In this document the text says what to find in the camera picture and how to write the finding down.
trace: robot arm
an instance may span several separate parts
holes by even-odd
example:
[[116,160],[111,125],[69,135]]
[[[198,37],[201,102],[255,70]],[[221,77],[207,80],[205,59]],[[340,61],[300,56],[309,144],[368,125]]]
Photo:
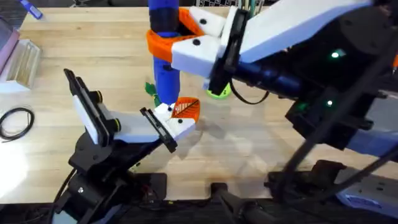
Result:
[[[204,88],[216,95],[235,79],[294,100],[286,118],[305,138],[393,35],[389,18],[373,1],[281,0],[251,19],[235,7],[226,19],[197,7],[189,13],[205,35],[172,43],[173,68],[204,77]],[[396,128],[387,127],[377,111],[398,102],[379,90],[364,91],[319,143],[375,156],[388,151],[397,142]],[[378,147],[382,143],[386,151]]]

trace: green led light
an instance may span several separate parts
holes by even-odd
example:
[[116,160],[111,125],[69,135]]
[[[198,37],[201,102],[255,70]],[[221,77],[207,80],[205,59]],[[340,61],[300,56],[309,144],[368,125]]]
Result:
[[332,58],[338,58],[338,57],[340,57],[340,55],[339,55],[337,52],[333,52],[333,53],[331,54],[331,57],[332,57]]
[[332,58],[340,58],[346,55],[346,52],[343,49],[336,49],[334,52],[331,53]]
[[328,100],[328,101],[326,102],[326,105],[329,106],[329,107],[331,107],[331,106],[333,105],[333,101]]
[[299,111],[303,111],[303,110],[305,110],[307,108],[307,106],[308,106],[307,103],[300,103],[300,104],[297,105],[297,109]]

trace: black screw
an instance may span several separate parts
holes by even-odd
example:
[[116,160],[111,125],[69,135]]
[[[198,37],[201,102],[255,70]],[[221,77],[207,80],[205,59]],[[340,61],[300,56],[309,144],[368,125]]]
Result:
[[198,39],[193,40],[193,44],[195,46],[199,46],[200,45],[200,40],[198,40]]

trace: green object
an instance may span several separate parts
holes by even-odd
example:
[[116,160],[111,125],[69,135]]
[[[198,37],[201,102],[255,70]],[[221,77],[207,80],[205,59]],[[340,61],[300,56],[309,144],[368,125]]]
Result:
[[229,94],[231,94],[231,92],[232,91],[231,91],[231,87],[230,87],[229,84],[227,84],[225,86],[225,88],[224,88],[224,90],[223,90],[223,92],[221,93],[220,96],[212,94],[210,90],[207,90],[207,94],[209,94],[209,96],[211,96],[213,99],[216,99],[216,100],[222,100],[222,99],[227,98],[229,96]]
[[162,103],[160,102],[159,96],[156,92],[156,86],[154,84],[150,84],[145,82],[145,91],[154,98],[155,107],[158,107]]
[[297,105],[297,109],[298,109],[299,111],[303,111],[303,110],[305,110],[305,109],[307,108],[307,106],[308,106],[308,103],[299,103],[299,104]]

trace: white plastic part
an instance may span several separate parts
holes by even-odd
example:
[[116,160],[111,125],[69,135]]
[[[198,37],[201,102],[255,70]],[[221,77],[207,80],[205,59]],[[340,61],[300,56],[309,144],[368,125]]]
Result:
[[122,130],[114,135],[114,139],[127,143],[154,142],[159,138],[158,132],[148,119],[141,114],[126,114],[111,112],[114,118],[119,119]]
[[[200,45],[194,45],[194,39],[199,40]],[[209,35],[194,39],[183,40],[173,44],[172,67],[208,78],[216,62],[220,40]]]
[[[206,35],[213,37],[219,37],[221,35],[226,20],[224,17],[195,6],[189,9],[189,14]],[[202,19],[206,21],[205,24],[200,22]]]
[[372,0],[301,0],[299,3],[280,0],[246,24],[240,61],[251,63],[307,40],[336,17],[372,3]]
[[[98,132],[76,95],[73,96],[73,103],[81,122],[85,125],[93,143],[98,144]],[[169,107],[174,109],[174,104],[169,106],[162,103],[155,108],[154,115],[163,124],[164,128],[169,132],[174,140],[177,141],[184,138],[188,133],[195,129],[195,120],[191,118],[171,118],[172,111],[169,111]],[[141,114],[126,114],[108,111],[102,103],[98,104],[98,108],[103,112],[106,119],[117,118],[120,121],[122,126],[121,131],[115,133],[114,139],[122,140],[126,143],[140,143],[153,142],[159,138],[158,132],[150,124],[147,118]]]
[[187,134],[195,129],[194,119],[171,118],[172,111],[169,111],[169,105],[164,103],[155,108],[154,114],[176,141],[184,138]]
[[235,14],[236,11],[238,10],[237,7],[231,6],[229,9],[228,16],[225,21],[223,33],[221,34],[221,39],[220,39],[220,48],[218,50],[218,57],[221,58],[223,57],[225,53],[226,46],[228,45],[229,41],[229,35],[231,33],[231,28],[232,28],[232,23],[234,22]]
[[98,132],[95,129],[93,122],[91,122],[91,119],[81,101],[79,100],[79,97],[76,95],[73,96],[73,104],[75,105],[76,112],[79,115],[81,122],[85,125],[91,140],[93,140],[94,144],[98,144]]

